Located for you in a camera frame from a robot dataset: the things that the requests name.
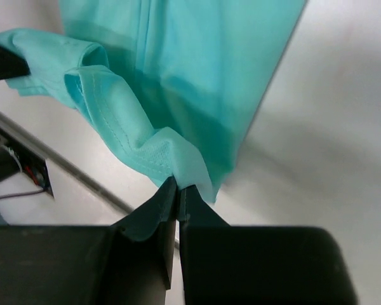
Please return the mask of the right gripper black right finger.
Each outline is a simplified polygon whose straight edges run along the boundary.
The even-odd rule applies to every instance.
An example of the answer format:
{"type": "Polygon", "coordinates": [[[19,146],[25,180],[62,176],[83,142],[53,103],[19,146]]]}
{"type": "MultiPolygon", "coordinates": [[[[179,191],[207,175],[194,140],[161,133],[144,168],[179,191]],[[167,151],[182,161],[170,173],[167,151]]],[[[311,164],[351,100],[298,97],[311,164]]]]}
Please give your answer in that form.
{"type": "Polygon", "coordinates": [[[195,187],[181,191],[187,304],[357,304],[342,251],[313,226],[232,226],[195,187]]]}

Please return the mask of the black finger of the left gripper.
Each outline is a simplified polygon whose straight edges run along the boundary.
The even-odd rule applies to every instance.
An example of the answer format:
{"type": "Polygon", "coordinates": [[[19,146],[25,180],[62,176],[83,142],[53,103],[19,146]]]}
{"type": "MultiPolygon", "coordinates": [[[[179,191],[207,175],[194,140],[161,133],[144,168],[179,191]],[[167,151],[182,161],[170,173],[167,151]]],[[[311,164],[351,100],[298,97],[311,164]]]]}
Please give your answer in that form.
{"type": "Polygon", "coordinates": [[[0,80],[28,76],[27,62],[10,50],[0,46],[0,80]]]}

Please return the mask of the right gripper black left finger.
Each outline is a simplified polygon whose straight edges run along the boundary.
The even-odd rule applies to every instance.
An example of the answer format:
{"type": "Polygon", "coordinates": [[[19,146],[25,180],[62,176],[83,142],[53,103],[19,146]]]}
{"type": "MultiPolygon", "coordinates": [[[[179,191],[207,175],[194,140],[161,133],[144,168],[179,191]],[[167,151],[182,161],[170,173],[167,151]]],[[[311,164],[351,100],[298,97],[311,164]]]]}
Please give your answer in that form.
{"type": "Polygon", "coordinates": [[[0,304],[163,304],[177,182],[109,226],[0,226],[0,304]]]}

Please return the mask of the teal t shirt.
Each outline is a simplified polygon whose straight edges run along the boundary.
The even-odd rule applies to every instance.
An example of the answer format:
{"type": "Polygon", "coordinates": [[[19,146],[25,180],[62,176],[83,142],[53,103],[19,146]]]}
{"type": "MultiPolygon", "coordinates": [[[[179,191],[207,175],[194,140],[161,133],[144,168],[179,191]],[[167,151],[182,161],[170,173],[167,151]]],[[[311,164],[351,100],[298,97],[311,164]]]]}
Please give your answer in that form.
{"type": "Polygon", "coordinates": [[[63,34],[0,32],[30,75],[7,84],[76,109],[155,184],[213,203],[303,1],[60,1],[63,34]]]}

